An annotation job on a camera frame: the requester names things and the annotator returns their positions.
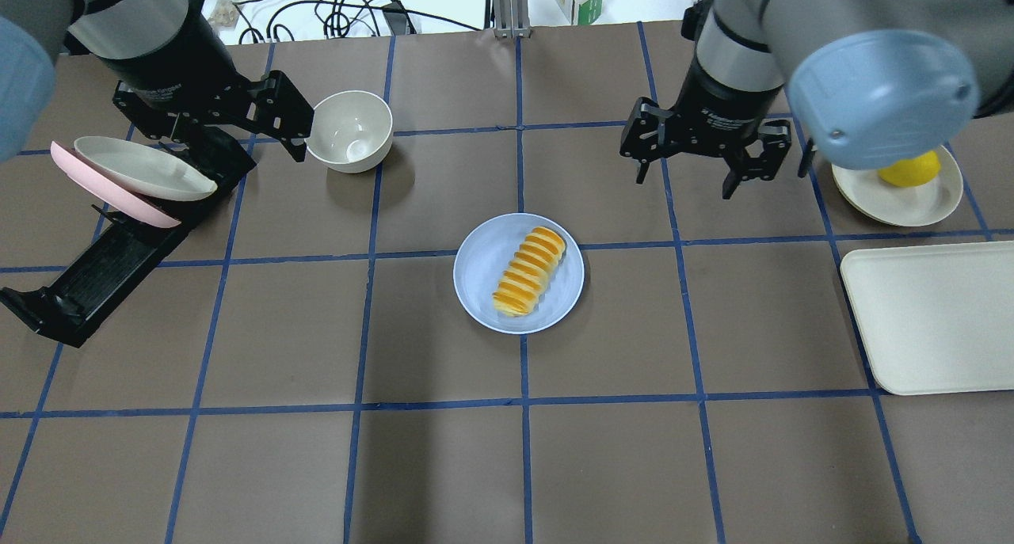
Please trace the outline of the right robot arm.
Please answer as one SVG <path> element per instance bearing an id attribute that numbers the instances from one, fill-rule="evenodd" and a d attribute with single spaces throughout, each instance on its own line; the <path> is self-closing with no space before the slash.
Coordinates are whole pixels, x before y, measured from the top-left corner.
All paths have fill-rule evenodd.
<path id="1" fill-rule="evenodd" d="M 1012 111 L 1012 0 L 698 0 L 681 32 L 694 55 L 677 101 L 641 97 L 619 154 L 720 158 L 722 197 L 770 181 L 791 147 L 768 121 L 779 94 L 817 150 L 882 169 Z"/>

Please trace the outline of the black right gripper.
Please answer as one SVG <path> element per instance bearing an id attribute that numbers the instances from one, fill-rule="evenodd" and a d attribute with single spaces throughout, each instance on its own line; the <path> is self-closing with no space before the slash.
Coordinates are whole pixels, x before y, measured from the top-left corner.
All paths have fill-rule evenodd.
<path id="1" fill-rule="evenodd" d="M 792 146 L 789 122 L 765 119 L 779 91 L 732 89 L 694 59 L 673 106 L 637 99 L 620 134 L 619 153 L 638 163 L 637 185 L 658 159 L 677 154 L 724 159 L 729 173 L 721 197 L 729 200 L 742 183 L 774 179 Z"/>

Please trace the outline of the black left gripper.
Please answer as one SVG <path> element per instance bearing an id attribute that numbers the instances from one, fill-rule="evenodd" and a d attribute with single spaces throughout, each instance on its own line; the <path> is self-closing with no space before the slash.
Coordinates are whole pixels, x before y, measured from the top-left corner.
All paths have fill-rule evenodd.
<path id="1" fill-rule="evenodd" d="M 288 75 L 273 69 L 260 81 L 241 75 L 224 86 L 173 99 L 145 99 L 126 82 L 117 83 L 113 106 L 148 139 L 189 143 L 205 127 L 239 127 L 275 139 L 290 157 L 303 162 L 314 124 L 311 107 Z"/>

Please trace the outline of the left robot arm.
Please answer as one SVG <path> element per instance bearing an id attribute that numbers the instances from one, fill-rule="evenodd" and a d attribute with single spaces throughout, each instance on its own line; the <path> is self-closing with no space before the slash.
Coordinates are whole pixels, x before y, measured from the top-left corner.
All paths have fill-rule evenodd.
<path id="1" fill-rule="evenodd" d="M 314 109 L 283 72 L 238 72 L 191 0 L 2 0 L 2 158 L 23 150 L 55 92 L 55 61 L 73 36 L 120 79 L 116 107 L 149 139 L 196 142 L 239 127 L 307 154 Z"/>

